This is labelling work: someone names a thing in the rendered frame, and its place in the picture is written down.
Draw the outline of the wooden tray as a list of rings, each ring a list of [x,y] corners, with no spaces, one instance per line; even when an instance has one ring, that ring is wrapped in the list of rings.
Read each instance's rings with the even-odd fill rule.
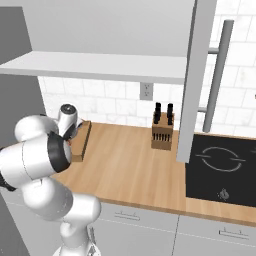
[[[82,162],[92,124],[90,121],[84,121],[77,129],[77,135],[71,140],[71,152],[73,162]]]

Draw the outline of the dark grey tall cabinet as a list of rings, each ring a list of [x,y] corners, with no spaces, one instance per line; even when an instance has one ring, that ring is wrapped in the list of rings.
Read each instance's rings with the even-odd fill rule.
[[[21,7],[0,5],[0,65],[32,50]],[[24,116],[45,113],[35,76],[0,74],[0,149],[16,142],[15,124]],[[0,256],[29,256],[0,187]]]

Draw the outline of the light grey cabinet door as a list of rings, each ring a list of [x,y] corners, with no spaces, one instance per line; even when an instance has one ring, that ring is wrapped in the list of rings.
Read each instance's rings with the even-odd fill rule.
[[[187,67],[176,160],[188,163],[199,108],[217,0],[195,0],[189,35]]]

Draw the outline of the wooden knife block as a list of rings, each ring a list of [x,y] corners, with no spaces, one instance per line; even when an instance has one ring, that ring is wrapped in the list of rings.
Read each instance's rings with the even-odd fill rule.
[[[170,150],[172,146],[173,125],[168,124],[167,114],[161,113],[158,123],[152,122],[151,147]]]

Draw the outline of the grey drawer front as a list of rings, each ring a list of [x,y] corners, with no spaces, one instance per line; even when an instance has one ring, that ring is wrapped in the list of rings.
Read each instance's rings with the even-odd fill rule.
[[[91,227],[102,256],[172,256],[178,215],[104,202],[101,206]],[[115,217],[119,211],[136,212],[140,221]]]
[[[250,240],[219,235],[219,229],[242,231]],[[180,216],[173,256],[256,256],[256,228]]]

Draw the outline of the black hob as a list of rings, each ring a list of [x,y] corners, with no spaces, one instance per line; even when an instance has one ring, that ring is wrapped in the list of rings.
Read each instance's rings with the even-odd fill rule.
[[[256,140],[195,134],[185,170],[187,197],[256,207]]]

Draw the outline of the grey wall socket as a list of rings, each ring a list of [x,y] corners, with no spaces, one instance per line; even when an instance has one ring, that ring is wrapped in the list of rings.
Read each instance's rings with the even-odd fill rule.
[[[140,99],[147,101],[153,100],[153,83],[140,83]]]

